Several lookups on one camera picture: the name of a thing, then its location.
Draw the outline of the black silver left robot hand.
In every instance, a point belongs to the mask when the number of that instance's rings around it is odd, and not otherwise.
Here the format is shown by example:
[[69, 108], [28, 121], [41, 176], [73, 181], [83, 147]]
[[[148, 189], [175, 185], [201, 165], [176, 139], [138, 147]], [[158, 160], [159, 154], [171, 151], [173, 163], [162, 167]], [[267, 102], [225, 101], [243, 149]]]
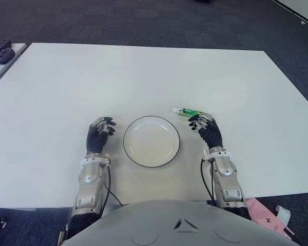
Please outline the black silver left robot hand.
[[99, 117], [90, 124], [86, 139], [87, 156], [102, 154], [108, 136], [112, 136], [115, 132], [113, 128], [115, 125], [112, 117]]

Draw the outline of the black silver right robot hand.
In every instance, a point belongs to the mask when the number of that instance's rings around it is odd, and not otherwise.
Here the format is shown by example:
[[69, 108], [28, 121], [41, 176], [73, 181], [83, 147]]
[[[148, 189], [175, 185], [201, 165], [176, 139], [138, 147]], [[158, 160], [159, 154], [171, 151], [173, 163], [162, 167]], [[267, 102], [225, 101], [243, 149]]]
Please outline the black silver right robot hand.
[[208, 114], [197, 114], [189, 120], [189, 126], [197, 131], [201, 138], [211, 148], [223, 147], [223, 138], [215, 119]]

